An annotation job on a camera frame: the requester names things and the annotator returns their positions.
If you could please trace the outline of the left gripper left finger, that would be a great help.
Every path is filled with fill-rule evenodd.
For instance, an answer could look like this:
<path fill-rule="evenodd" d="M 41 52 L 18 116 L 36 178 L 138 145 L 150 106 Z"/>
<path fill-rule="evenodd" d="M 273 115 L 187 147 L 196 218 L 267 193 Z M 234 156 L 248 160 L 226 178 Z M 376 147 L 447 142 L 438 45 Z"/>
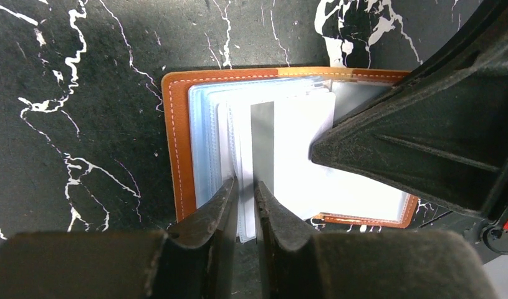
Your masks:
<path fill-rule="evenodd" d="M 0 298 L 229 298 L 239 184 L 168 230 L 28 232 L 0 246 Z"/>

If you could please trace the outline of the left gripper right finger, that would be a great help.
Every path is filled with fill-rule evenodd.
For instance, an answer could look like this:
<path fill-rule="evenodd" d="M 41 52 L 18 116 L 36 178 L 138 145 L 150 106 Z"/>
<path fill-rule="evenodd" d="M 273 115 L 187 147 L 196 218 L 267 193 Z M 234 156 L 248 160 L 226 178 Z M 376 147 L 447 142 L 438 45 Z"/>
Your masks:
<path fill-rule="evenodd" d="M 257 183 L 263 298 L 496 298 L 476 251 L 445 230 L 320 232 Z"/>

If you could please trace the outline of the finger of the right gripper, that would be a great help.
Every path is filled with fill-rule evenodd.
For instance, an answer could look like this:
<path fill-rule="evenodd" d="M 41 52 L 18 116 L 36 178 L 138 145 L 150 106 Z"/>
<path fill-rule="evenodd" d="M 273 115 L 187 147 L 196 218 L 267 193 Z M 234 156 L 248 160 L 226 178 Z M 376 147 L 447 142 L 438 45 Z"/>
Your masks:
<path fill-rule="evenodd" d="M 508 205 L 508 1 L 483 1 L 437 53 L 312 145 L 312 161 L 461 214 Z"/>

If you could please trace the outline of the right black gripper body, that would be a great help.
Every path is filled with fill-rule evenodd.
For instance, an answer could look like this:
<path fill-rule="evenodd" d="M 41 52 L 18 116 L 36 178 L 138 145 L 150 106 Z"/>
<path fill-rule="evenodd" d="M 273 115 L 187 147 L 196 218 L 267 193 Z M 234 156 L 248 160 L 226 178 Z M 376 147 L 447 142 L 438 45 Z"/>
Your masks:
<path fill-rule="evenodd" d="M 475 223 L 465 236 L 483 263 L 508 256 L 508 180 L 488 219 Z"/>

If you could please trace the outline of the brown leather card holder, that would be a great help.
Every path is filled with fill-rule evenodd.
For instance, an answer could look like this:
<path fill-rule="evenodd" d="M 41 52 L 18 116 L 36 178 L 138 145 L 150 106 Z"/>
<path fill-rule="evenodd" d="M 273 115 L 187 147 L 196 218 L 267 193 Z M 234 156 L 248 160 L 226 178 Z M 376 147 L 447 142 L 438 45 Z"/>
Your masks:
<path fill-rule="evenodd" d="M 241 242 L 252 240 L 257 230 L 254 185 L 258 181 L 252 158 L 251 105 L 277 97 L 332 92 L 336 96 L 333 128 L 336 121 L 389 90 L 405 75 L 404 71 L 336 67 L 200 70 L 165 75 L 161 86 L 177 219 L 187 218 L 205 205 L 225 180 L 236 177 L 237 235 Z M 313 219 L 367 225 L 329 221 L 322 216 L 301 220 Z"/>

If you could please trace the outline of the white credit card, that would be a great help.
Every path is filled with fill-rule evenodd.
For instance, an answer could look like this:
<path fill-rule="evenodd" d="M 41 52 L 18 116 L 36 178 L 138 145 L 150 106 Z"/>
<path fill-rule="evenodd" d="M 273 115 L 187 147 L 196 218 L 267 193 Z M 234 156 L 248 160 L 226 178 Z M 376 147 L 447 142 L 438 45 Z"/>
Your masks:
<path fill-rule="evenodd" d="M 384 183 L 312 161 L 332 128 L 336 96 L 314 92 L 251 105 L 254 178 L 301 219 L 405 227 L 417 200 Z"/>

